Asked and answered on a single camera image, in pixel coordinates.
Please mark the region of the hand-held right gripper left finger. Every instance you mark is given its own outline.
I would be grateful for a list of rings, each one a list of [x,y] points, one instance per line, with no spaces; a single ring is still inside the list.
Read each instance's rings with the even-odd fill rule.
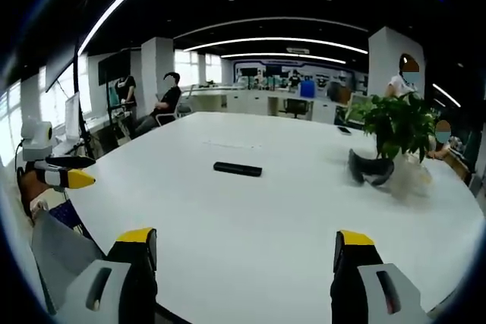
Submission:
[[[68,286],[57,323],[154,323],[156,229],[126,231]]]

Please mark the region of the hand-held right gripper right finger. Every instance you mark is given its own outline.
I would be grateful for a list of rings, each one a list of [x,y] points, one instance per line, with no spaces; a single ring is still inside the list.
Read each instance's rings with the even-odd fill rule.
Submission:
[[[430,323],[420,298],[398,267],[383,262],[368,236],[336,233],[330,286],[333,323]]]

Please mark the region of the person's left hand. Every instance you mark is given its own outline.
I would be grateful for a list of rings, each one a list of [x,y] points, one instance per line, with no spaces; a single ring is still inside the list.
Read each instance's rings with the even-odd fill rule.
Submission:
[[[17,185],[21,194],[21,203],[29,219],[32,218],[30,203],[34,201],[44,191],[49,189],[49,185],[39,181],[34,170],[25,172],[23,168],[16,170]]]

